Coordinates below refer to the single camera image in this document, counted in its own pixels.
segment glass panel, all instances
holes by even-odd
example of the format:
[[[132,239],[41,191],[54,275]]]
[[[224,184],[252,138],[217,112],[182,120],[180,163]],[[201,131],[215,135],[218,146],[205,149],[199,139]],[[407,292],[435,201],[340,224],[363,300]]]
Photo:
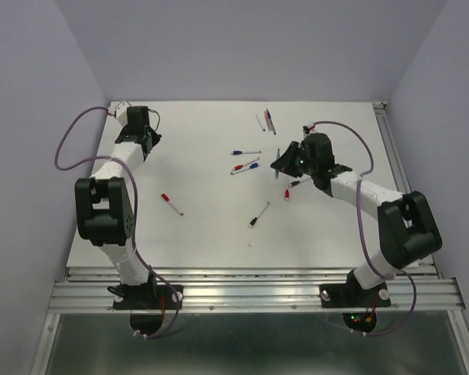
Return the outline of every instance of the glass panel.
[[[377,330],[403,317],[379,313]],[[133,337],[128,316],[62,316],[49,375],[465,373],[446,312],[417,312],[400,331],[361,337],[340,314],[180,316],[169,337]]]

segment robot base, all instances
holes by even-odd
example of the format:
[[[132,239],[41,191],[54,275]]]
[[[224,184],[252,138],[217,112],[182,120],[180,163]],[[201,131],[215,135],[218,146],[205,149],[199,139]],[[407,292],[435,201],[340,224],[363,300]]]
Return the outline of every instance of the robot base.
[[[182,285],[173,285],[176,292],[183,295],[184,287]],[[160,311],[160,299],[163,296],[165,301],[166,310],[175,310],[177,307],[176,302],[172,299],[174,293],[166,285],[156,285],[154,287],[156,296],[152,294],[147,295],[130,295],[124,298],[121,302],[113,301],[113,308],[115,310],[158,310]],[[179,309],[182,309],[182,299],[178,302]]]
[[[358,285],[353,272],[349,273],[343,284],[320,285],[320,298],[324,309],[367,308],[372,307],[373,300],[377,307],[391,305],[386,283],[364,290]]]

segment blue marker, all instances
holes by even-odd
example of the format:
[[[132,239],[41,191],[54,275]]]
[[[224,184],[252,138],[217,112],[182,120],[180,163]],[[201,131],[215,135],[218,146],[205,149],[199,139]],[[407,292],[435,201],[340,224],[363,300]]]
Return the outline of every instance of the blue marker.
[[[231,151],[232,155],[260,154],[260,153],[262,153],[262,151],[240,151],[240,150]]]
[[[247,170],[253,170],[259,166],[259,163],[255,162],[249,166],[249,168],[245,168],[244,170],[237,170],[235,172],[231,172],[231,174],[238,174],[241,172],[246,172]]]
[[[267,118],[269,119],[269,122],[271,123],[271,129],[273,130],[273,134],[276,135],[276,129],[274,129],[274,124],[273,120],[271,119],[271,114],[269,113],[269,109],[266,109],[267,112]]]

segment black servo joint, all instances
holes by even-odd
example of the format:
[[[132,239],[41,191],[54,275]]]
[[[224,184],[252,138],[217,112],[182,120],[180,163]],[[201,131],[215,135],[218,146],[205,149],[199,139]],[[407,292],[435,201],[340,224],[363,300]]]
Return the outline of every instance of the black servo joint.
[[[162,136],[149,125],[149,109],[145,105],[127,108],[127,125],[124,126],[115,143],[134,142],[142,146],[144,160],[148,157]]]

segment robotic arm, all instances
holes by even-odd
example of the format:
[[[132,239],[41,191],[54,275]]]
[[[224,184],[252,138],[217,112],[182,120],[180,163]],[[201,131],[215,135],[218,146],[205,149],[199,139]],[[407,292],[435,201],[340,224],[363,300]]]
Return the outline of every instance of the robotic arm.
[[[337,164],[326,134],[308,134],[301,143],[293,141],[271,168],[291,177],[311,176],[314,185],[330,195],[356,206],[360,177],[347,166]],[[380,250],[368,262],[352,270],[345,284],[320,286],[324,308],[367,307],[372,298],[377,306],[390,306],[378,292],[387,289],[385,280],[412,262],[436,252],[442,239],[426,198],[413,191],[402,194],[368,181],[361,184],[361,209],[378,221]]]
[[[156,279],[132,240],[135,222],[126,186],[129,176],[113,159],[125,163],[132,173],[146,160],[161,135],[149,126],[148,107],[123,102],[116,107],[115,117],[123,129],[115,140],[112,159],[75,184],[78,231],[106,253],[118,270],[120,285],[108,288],[116,296],[113,308],[151,309],[157,296]]]

